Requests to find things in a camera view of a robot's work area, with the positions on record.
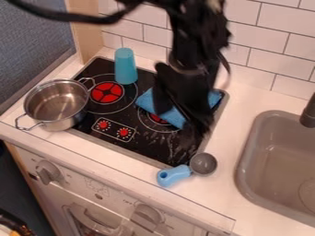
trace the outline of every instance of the blue cup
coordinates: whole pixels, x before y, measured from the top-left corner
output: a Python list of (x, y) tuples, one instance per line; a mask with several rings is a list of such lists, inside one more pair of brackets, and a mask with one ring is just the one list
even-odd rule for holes
[(130, 48), (120, 48), (115, 52), (115, 80), (122, 85), (130, 85), (138, 80), (134, 52)]

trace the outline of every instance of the faucet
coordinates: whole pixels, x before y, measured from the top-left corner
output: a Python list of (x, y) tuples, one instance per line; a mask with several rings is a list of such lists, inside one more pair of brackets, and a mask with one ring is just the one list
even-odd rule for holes
[(315, 128), (315, 92), (301, 114), (299, 121), (307, 128)]

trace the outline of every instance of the pot handle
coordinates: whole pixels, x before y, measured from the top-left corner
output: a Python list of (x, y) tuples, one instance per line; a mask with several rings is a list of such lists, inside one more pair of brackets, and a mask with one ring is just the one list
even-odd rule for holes
[(96, 83), (95, 83), (95, 80), (93, 77), (81, 77), (79, 80), (77, 80), (77, 82), (80, 82), (82, 84), (85, 84), (88, 80), (91, 80), (92, 83), (93, 83), (93, 86), (91, 88), (88, 89), (88, 91), (91, 91), (95, 86), (96, 86)]
[(39, 122), (39, 123), (37, 123), (37, 124), (34, 124), (34, 125), (33, 125), (32, 127), (30, 127), (30, 128), (25, 128), (25, 127), (20, 127), (20, 126), (18, 126), (18, 120), (19, 120), (20, 118), (26, 116), (26, 115), (27, 115), (27, 114), (24, 113), (24, 114), (22, 114), (22, 115), (20, 115), (19, 117), (16, 118), (16, 129), (24, 130), (24, 131), (30, 131), (30, 130), (32, 130), (33, 128), (37, 127), (37, 126), (43, 125), (43, 122)]

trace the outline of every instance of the toy stove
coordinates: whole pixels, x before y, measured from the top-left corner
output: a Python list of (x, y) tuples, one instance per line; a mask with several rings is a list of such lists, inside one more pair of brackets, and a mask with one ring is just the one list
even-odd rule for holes
[[(121, 85), (113, 73), (114, 62), (98, 57), (75, 77), (87, 87), (90, 99), (86, 118), (70, 133), (159, 168), (188, 163), (202, 141), (183, 149), (181, 130), (134, 104), (153, 86), (154, 74), (138, 69), (136, 83)], [(223, 100), (214, 109), (222, 107)]]

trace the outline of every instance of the gray sink basin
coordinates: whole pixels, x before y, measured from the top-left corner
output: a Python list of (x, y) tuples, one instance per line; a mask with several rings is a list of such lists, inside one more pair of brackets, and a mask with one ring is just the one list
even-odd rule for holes
[(280, 111), (257, 116), (236, 168), (252, 203), (315, 227), (315, 129)]

